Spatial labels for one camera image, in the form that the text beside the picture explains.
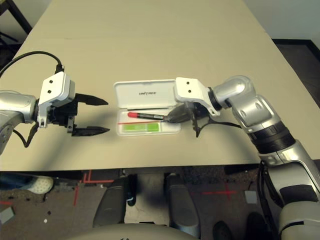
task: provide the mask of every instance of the red marker cap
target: red marker cap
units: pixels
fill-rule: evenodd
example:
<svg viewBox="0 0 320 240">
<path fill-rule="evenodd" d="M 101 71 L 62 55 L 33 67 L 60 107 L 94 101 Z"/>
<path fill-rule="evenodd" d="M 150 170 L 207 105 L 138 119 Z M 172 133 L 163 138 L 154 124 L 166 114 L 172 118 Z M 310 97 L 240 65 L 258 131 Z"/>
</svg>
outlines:
<svg viewBox="0 0 320 240">
<path fill-rule="evenodd" d="M 137 112 L 128 112 L 128 117 L 129 118 L 137 118 L 138 117 L 138 113 Z"/>
</svg>

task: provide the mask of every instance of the beige table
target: beige table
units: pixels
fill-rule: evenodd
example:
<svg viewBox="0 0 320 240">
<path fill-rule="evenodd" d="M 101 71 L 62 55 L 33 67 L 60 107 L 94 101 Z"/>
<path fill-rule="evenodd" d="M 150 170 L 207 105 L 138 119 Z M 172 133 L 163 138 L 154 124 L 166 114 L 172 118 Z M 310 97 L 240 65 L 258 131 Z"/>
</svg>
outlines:
<svg viewBox="0 0 320 240">
<path fill-rule="evenodd" d="M 71 137 L 40 129 L 29 148 L 13 135 L 1 156 L 5 171 L 248 164 L 257 151 L 240 129 L 211 125 L 195 137 L 191 123 L 174 135 L 119 137 L 117 81 L 197 78 L 215 86 L 233 75 L 252 78 L 312 158 L 320 158 L 320 111 L 293 69 L 241 0 L 53 0 L 17 55 L 57 55 L 77 93 L 109 106 L 79 105 L 76 123 L 111 131 Z M 56 63 L 30 56 L 11 67 L 0 89 L 40 95 Z M 231 111 L 222 119 L 235 122 Z M 27 137 L 31 125 L 17 127 Z"/>
</svg>

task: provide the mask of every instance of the shoe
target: shoe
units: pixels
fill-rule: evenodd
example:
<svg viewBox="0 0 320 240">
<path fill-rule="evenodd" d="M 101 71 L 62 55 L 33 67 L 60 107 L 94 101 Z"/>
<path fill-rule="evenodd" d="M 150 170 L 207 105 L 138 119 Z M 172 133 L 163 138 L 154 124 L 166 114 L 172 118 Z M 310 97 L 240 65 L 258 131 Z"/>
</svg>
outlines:
<svg viewBox="0 0 320 240">
<path fill-rule="evenodd" d="M 246 221 L 245 240 L 271 240 L 272 235 L 263 216 L 251 212 Z"/>
<path fill-rule="evenodd" d="M 27 188 L 28 191 L 34 194 L 46 194 L 54 186 L 54 180 L 48 176 L 38 176 L 34 183 Z"/>
<path fill-rule="evenodd" d="M 214 240 L 234 240 L 231 230 L 224 221 L 219 221 L 214 225 L 212 234 Z"/>
</svg>

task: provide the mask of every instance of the floor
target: floor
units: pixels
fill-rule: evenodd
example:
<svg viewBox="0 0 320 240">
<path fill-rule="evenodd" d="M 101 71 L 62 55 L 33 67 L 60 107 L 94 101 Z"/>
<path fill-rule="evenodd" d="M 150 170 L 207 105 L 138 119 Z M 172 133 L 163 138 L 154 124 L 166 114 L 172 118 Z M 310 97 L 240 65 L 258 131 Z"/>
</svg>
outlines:
<svg viewBox="0 0 320 240">
<path fill-rule="evenodd" d="M 320 107 L 320 62 L 304 45 L 277 45 L 295 70 L 314 101 Z M 0 64 L 7 58 L 0 54 Z M 100 171 L 104 179 L 114 179 L 119 170 Z M 201 239 L 212 240 L 212 228 L 225 221 L 235 240 L 242 240 L 250 212 L 261 212 L 257 204 L 247 204 L 245 190 L 255 190 L 256 169 L 226 174 L 223 166 L 131 168 L 126 174 L 138 174 L 136 205 L 127 207 L 125 222 L 169 224 L 168 206 L 163 196 L 164 173 L 179 173 L 185 179 L 201 222 Z M 64 239 L 92 228 L 99 201 L 110 183 L 78 183 L 55 179 L 46 195 L 26 190 L 0 191 L 0 207 L 12 207 L 15 217 L 0 229 L 2 240 Z M 271 203 L 277 220 L 280 209 Z"/>
</svg>

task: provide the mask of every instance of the table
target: table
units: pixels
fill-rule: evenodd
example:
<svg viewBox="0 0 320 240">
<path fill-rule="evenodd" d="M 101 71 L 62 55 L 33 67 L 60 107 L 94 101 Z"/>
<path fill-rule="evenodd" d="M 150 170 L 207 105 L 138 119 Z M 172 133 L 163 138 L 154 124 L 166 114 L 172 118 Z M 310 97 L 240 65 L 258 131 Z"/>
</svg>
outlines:
<svg viewBox="0 0 320 240">
<path fill-rule="evenodd" d="M 58 56 L 77 93 L 109 106 L 79 105 L 79 127 L 111 131 L 71 137 L 63 127 L 40 129 L 29 148 L 13 135 L 3 171 L 113 169 L 251 164 L 257 151 L 240 129 L 211 125 L 199 138 L 190 122 L 174 135 L 116 134 L 117 81 L 197 78 L 214 87 L 234 75 L 253 80 L 314 159 L 320 158 L 320 111 L 293 69 L 241 0 L 53 0 L 17 55 L 42 50 Z M 56 63 L 47 56 L 21 60 L 0 89 L 40 95 Z M 218 120 L 235 122 L 231 110 Z M 17 129 L 27 136 L 31 125 Z"/>
</svg>

